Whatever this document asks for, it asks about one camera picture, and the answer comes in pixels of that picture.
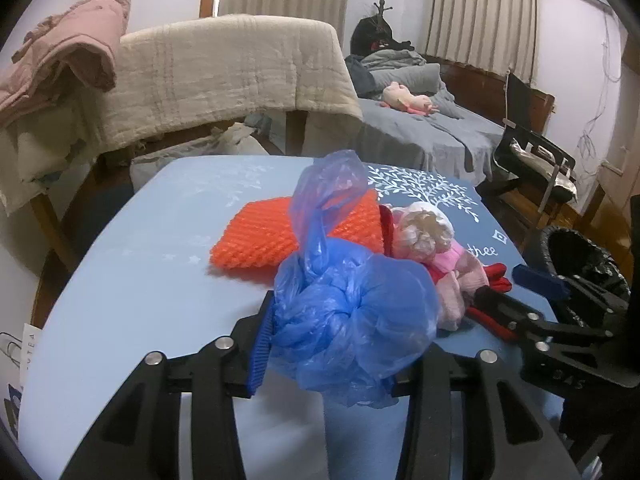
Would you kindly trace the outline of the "blue plastic bag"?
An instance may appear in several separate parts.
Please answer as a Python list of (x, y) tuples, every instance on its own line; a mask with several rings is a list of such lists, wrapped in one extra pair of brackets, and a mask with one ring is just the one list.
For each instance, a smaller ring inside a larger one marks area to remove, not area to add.
[(386, 408), (396, 402), (394, 376), (435, 339), (438, 298), (419, 263), (330, 235), (367, 189), (352, 151), (300, 176), (288, 208), (299, 248), (274, 279), (270, 364), (326, 400)]

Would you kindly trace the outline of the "orange foam net sleeve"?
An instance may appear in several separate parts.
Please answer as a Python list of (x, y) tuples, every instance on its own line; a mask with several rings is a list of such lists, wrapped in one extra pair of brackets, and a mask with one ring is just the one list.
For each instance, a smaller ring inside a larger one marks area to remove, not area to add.
[[(288, 218), (290, 203), (288, 197), (277, 197), (243, 206), (210, 250), (209, 263), (220, 270), (278, 266), (298, 249)], [(370, 190), (330, 235), (389, 256), (390, 211), (378, 203), (378, 194)]]

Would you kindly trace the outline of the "black lined trash bin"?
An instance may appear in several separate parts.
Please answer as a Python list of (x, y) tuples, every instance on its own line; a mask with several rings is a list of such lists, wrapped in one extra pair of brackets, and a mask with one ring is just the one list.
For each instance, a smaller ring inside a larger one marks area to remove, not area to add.
[[(537, 231), (526, 245), (523, 258), (530, 268), (542, 273), (576, 278), (602, 287), (628, 302), (630, 287), (609, 252), (577, 231), (564, 226), (547, 226)], [(582, 294), (568, 299), (549, 299), (556, 319), (563, 324), (601, 327), (605, 310), (596, 311)]]

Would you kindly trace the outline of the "black office chair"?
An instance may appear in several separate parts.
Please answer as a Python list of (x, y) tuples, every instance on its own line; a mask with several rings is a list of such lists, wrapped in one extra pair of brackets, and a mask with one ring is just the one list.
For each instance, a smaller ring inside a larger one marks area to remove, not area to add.
[(506, 116), (502, 137), (491, 154), (492, 176), (477, 187), (485, 197), (499, 197), (526, 185), (539, 198), (537, 219), (555, 220), (576, 200), (575, 159), (532, 129), (533, 89), (514, 73), (506, 74)]

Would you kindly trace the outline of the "grey sheeted bed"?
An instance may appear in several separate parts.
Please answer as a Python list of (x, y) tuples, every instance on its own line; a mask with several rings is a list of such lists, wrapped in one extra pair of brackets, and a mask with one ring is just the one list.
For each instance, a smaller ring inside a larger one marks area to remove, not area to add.
[(478, 185), (492, 175), (503, 128), (457, 104), (421, 116), (361, 99), (362, 126), (350, 147), (364, 162), (437, 172)]

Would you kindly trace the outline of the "dark wooden headboard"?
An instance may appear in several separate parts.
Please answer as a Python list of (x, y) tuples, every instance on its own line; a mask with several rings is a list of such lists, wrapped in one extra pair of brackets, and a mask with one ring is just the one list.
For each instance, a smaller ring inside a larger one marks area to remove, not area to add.
[[(426, 56), (425, 59), (440, 65), (442, 81), (459, 105), (493, 122), (502, 122), (506, 112), (506, 78), (442, 58)], [(553, 113), (554, 101), (551, 94), (532, 89), (529, 114), (534, 131), (544, 133)]]

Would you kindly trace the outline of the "white paper box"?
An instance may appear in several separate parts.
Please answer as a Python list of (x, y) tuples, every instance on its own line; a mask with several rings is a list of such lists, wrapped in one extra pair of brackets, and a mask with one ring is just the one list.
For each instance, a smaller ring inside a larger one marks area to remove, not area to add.
[(21, 336), (1, 332), (1, 419), (14, 441), (18, 440), (24, 385), (41, 330), (25, 323)]

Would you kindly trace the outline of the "grey cushion under rack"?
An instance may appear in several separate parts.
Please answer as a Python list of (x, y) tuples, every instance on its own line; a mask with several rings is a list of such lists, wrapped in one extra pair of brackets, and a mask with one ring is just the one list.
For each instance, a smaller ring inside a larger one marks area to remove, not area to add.
[(267, 155), (259, 143), (256, 130), (235, 122), (226, 130), (213, 127), (208, 136), (140, 155), (131, 161), (129, 177), (132, 189), (139, 192), (163, 168), (180, 158), (208, 155)]

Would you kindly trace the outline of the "pink plush toy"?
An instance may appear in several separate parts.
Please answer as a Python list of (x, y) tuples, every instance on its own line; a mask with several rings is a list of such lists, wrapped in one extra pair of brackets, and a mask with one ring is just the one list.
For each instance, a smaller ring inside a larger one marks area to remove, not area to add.
[(381, 105), (408, 114), (428, 116), (438, 112), (429, 96), (413, 94), (404, 84), (392, 81), (382, 92)]

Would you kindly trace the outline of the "grey pillow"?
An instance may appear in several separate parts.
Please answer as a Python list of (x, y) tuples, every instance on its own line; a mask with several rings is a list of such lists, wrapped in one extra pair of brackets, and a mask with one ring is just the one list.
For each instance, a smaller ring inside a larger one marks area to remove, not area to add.
[(440, 65), (437, 63), (372, 70), (371, 75), (379, 92), (394, 81), (403, 84), (412, 94), (432, 96), (442, 88)]

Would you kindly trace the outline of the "dark clothes pile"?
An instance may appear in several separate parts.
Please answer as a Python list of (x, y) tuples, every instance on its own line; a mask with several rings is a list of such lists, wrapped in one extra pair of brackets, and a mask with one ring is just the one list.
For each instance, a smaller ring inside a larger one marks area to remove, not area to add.
[(349, 55), (345, 58), (345, 65), (352, 80), (356, 95), (361, 99), (370, 98), (376, 93), (375, 80), (371, 73), (362, 65), (362, 57)]

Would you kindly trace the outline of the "right beige curtain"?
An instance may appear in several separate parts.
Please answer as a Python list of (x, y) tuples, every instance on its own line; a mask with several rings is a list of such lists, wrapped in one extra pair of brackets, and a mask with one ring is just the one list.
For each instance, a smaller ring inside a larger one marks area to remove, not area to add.
[(530, 84), (538, 32), (539, 0), (431, 0), (423, 52)]

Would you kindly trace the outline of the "beige cloth under jacket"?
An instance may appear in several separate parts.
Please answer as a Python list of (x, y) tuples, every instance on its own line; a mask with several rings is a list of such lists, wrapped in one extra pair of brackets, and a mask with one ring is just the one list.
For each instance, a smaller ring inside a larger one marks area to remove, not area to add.
[(1, 203), (13, 214), (47, 192), (66, 170), (90, 162), (96, 147), (79, 105), (61, 104), (17, 118), (1, 130)]

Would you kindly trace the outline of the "beige quilted blanket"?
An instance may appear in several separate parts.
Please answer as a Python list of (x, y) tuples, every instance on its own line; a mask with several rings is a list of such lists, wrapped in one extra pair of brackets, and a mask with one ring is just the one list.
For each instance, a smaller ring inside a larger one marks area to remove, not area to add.
[(258, 112), (307, 113), (302, 152), (347, 148), (362, 113), (335, 29), (283, 16), (226, 15), (122, 37), (116, 86), (82, 102), (96, 149)]

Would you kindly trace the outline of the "black coat stand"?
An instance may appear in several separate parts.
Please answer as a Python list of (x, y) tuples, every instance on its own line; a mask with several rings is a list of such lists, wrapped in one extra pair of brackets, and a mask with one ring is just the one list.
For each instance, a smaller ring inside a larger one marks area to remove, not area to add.
[(376, 13), (362, 18), (355, 27), (350, 37), (350, 54), (365, 58), (379, 50), (413, 51), (409, 40), (397, 41), (394, 38), (392, 28), (384, 18), (384, 13), (392, 10), (391, 6), (386, 6), (386, 0), (378, 0), (374, 6)]

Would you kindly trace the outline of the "pink padded jacket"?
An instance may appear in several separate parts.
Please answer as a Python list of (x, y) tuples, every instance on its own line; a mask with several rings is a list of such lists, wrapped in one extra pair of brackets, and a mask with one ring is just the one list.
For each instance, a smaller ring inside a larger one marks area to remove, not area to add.
[(28, 32), (1, 75), (1, 125), (55, 104), (78, 84), (114, 89), (130, 6), (131, 0), (80, 0)]

